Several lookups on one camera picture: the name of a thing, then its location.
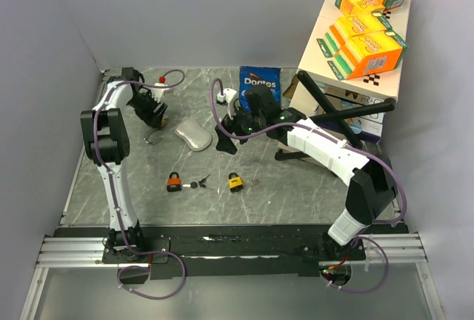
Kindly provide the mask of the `yellow padlock black shackle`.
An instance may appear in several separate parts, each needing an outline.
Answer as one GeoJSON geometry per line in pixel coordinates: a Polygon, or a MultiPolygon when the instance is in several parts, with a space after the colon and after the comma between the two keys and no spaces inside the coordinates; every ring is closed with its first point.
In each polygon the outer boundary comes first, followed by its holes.
{"type": "Polygon", "coordinates": [[[244,182],[239,174],[230,173],[228,176],[228,184],[231,193],[237,193],[244,188],[244,182]]]}

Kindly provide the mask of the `orange black small padlock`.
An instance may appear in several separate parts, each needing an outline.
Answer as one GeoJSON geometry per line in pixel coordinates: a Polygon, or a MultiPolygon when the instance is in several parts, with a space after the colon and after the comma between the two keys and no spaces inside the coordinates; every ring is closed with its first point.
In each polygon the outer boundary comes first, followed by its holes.
{"type": "Polygon", "coordinates": [[[181,191],[182,189],[181,178],[177,172],[171,172],[169,174],[169,177],[167,179],[166,189],[167,189],[167,192],[169,193],[181,191]]]}

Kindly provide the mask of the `brass padlock silver shackle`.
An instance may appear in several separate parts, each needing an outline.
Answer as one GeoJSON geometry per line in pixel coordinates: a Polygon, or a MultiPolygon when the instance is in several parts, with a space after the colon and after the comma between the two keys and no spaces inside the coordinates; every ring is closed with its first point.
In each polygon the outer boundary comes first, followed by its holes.
{"type": "Polygon", "coordinates": [[[162,120],[161,123],[158,127],[152,127],[150,128],[145,134],[144,134],[144,141],[147,144],[155,145],[158,144],[162,140],[162,136],[160,135],[160,132],[168,125],[168,119],[167,116],[165,116],[162,120]]]}

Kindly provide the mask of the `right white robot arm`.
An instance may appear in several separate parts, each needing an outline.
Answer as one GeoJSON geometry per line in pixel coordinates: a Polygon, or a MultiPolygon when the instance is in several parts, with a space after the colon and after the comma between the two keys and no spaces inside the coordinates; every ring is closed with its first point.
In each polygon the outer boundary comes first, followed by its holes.
{"type": "Polygon", "coordinates": [[[210,93],[212,106],[227,108],[216,119],[217,150],[237,151],[235,141],[265,134],[317,161],[347,186],[344,209],[323,234],[322,247],[329,259],[341,259],[355,237],[372,225],[398,195],[389,161],[383,156],[367,156],[345,140],[336,139],[314,121],[293,108],[283,109],[270,89],[257,85],[247,94],[250,109],[241,107],[238,92],[221,88],[210,93]]]}

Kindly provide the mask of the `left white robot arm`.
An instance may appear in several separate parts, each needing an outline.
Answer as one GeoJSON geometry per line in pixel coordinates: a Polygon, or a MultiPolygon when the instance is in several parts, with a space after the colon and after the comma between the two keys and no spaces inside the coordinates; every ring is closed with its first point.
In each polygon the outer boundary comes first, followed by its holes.
{"type": "Polygon", "coordinates": [[[166,125],[167,105],[144,83],[142,73],[132,67],[123,68],[120,76],[107,81],[97,105],[80,115],[85,153],[101,175],[110,212],[105,255],[119,261],[140,261],[147,251],[127,181],[130,140],[122,110],[132,107],[153,132],[166,125]]]}

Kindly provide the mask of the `black head key bunch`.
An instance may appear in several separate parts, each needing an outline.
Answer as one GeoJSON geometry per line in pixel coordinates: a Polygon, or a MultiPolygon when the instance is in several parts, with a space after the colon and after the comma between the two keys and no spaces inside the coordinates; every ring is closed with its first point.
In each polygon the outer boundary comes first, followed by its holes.
{"type": "Polygon", "coordinates": [[[207,180],[211,176],[211,174],[208,174],[202,179],[199,179],[198,181],[192,181],[187,184],[183,184],[183,188],[191,188],[191,189],[197,189],[197,188],[204,188],[204,189],[210,189],[210,187],[207,186],[207,180]]]}

